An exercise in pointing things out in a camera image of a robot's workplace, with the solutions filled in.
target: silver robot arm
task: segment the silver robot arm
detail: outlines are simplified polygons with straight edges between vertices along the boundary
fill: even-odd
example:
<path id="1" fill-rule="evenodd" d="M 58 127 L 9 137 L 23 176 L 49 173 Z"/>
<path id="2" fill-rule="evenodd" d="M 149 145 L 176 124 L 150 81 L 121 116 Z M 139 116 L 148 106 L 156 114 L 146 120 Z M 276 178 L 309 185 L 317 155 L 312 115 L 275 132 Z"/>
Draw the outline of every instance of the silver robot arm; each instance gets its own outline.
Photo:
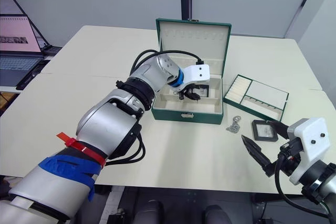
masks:
<path id="1" fill-rule="evenodd" d="M 67 147 L 12 188 L 12 201 L 0 201 L 0 223 L 58 223 L 73 217 L 93 195 L 106 160 L 125 155 L 136 138 L 140 142 L 139 119 L 159 90 L 169 84 L 179 92 L 209 78 L 209 66 L 204 64 L 182 70 L 167 55 L 144 62 L 81 118 L 76 139 L 60 136 Z"/>

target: white table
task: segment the white table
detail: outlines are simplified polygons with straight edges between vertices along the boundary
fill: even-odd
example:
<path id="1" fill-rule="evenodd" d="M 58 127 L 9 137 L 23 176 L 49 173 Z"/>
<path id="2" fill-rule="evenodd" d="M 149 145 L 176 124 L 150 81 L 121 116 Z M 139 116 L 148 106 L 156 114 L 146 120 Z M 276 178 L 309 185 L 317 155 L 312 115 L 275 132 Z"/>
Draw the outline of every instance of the white table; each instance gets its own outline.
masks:
<path id="1" fill-rule="evenodd" d="M 83 26 L 42 72 L 126 78 L 146 49 L 158 49 L 156 30 Z M 223 84 L 237 74 L 285 91 L 322 90 L 293 39 L 231 36 Z"/>
<path id="2" fill-rule="evenodd" d="M 81 116 L 115 87 L 117 78 L 74 74 L 39 74 L 0 118 L 0 174 L 25 176 L 46 156 L 64 147 L 59 132 L 75 136 Z M 283 122 L 300 118 L 326 118 L 333 145 L 325 162 L 336 155 L 336 111 L 323 91 L 289 90 Z M 252 137 L 251 122 L 257 117 L 224 104 L 221 125 L 156 121 L 147 112 L 140 123 L 146 157 L 135 164 L 105 167 L 98 184 L 276 193 L 268 178 L 247 153 L 240 135 Z M 225 130 L 240 115 L 241 130 Z M 285 143 L 260 142 L 274 161 Z M 285 175 L 283 190 L 299 194 Z"/>
<path id="3" fill-rule="evenodd" d="M 20 94 L 22 90 L 17 90 L 16 87 L 0 86 L 0 92 Z"/>

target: silver chain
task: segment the silver chain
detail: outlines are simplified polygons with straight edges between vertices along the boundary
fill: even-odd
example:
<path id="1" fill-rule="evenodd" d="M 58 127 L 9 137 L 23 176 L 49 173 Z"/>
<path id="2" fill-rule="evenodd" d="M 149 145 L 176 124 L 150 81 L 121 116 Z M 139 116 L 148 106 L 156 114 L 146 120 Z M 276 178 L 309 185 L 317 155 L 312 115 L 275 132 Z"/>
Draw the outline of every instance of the silver chain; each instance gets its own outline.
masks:
<path id="1" fill-rule="evenodd" d="M 238 124 L 238 122 L 240 121 L 240 119 L 242 119 L 239 115 L 235 116 L 233 118 L 233 123 L 230 127 L 226 128 L 227 131 L 230 131 L 232 133 L 237 133 L 240 129 L 240 126 Z"/>

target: metal clasp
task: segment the metal clasp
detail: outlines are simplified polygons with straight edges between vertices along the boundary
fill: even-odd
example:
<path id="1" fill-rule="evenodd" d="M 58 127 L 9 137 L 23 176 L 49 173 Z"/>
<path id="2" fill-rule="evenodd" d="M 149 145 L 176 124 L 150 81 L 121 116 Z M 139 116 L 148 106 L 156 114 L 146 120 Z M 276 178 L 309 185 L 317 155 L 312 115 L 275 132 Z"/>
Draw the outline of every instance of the metal clasp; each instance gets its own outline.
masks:
<path id="1" fill-rule="evenodd" d="M 185 113 L 185 114 L 181 114 L 181 117 L 183 117 L 183 118 L 194 118 L 194 114 L 193 113 Z"/>

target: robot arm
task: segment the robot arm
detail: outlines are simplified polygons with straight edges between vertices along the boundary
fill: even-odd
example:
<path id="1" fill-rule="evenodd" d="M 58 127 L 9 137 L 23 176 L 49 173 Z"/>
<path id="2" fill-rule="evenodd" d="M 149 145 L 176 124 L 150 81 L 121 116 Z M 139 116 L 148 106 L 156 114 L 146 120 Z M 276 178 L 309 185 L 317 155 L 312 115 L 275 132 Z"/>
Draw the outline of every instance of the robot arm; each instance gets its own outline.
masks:
<path id="1" fill-rule="evenodd" d="M 143 146 L 139 120 L 159 90 L 168 84 L 182 92 L 191 83 L 210 79 L 209 66 L 202 62 L 180 69 L 168 55 L 157 54 L 140 63 L 125 83 L 118 81 L 117 89 L 81 118 L 76 139 L 59 135 L 67 148 L 43 160 L 12 188 L 12 201 L 0 201 L 1 223 L 58 223 L 73 217 L 93 195 L 106 160 L 125 155 L 136 138 Z"/>
<path id="2" fill-rule="evenodd" d="M 278 160 L 271 163 L 254 141 L 242 135 L 249 154 L 262 166 L 268 177 L 275 174 L 278 192 L 288 204 L 307 211 L 283 194 L 279 182 L 280 170 L 290 177 L 294 185 L 303 185 L 301 193 L 305 197 L 315 204 L 325 204 L 331 215 L 336 216 L 336 165 L 327 165 L 322 161 L 330 147 L 325 120 L 301 119 L 289 127 L 280 122 L 269 123 L 279 135 L 289 139 L 288 143 L 281 146 Z M 322 213 L 307 212 L 328 217 Z"/>

